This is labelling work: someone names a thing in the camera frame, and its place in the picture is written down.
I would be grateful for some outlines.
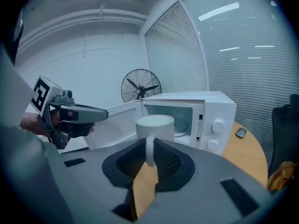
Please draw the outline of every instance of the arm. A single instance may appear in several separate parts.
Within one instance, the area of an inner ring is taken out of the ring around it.
[[[42,118],[39,114],[26,112],[23,115],[20,127],[37,135],[43,135],[50,138],[50,133],[43,127]]]
[[[69,117],[72,117],[72,112],[69,111],[68,115]],[[59,125],[60,122],[59,111],[51,114],[51,122],[54,127]],[[45,128],[43,127],[42,118],[39,114],[26,112],[23,115],[20,127],[22,129],[29,130],[35,133],[36,135],[43,135],[46,136],[47,138],[50,138],[50,133],[49,131],[45,130]]]

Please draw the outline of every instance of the white microwave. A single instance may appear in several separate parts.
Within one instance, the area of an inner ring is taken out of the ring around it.
[[[90,149],[136,139],[135,122],[164,114],[175,120],[175,141],[221,154],[228,141],[236,104],[220,91],[162,93],[107,109],[109,118],[85,137]]]

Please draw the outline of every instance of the wooden table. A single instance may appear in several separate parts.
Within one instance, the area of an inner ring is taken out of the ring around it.
[[[248,130],[244,138],[240,139],[236,137],[235,133],[241,127],[243,126],[236,122],[234,123],[222,156],[266,187],[268,168],[262,147]],[[138,217],[142,215],[155,199],[155,184],[157,182],[157,168],[149,167],[144,163],[133,184],[135,207]]]

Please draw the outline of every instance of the ceiling pipe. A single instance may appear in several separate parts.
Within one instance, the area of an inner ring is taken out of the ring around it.
[[[31,32],[25,34],[20,40],[18,54],[24,51],[26,48],[28,48],[36,41],[61,29],[65,29],[78,24],[95,21],[118,21],[143,25],[146,18],[147,16],[143,14],[118,9],[91,9],[63,15],[53,20],[50,20],[49,22],[46,22],[45,24],[37,27]]]

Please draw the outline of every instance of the microwave knob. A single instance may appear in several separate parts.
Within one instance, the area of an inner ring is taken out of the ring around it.
[[[207,148],[211,151],[215,151],[218,147],[218,140],[209,140],[207,143]]]
[[[215,133],[221,133],[224,129],[224,123],[221,119],[216,119],[213,122],[212,129]]]

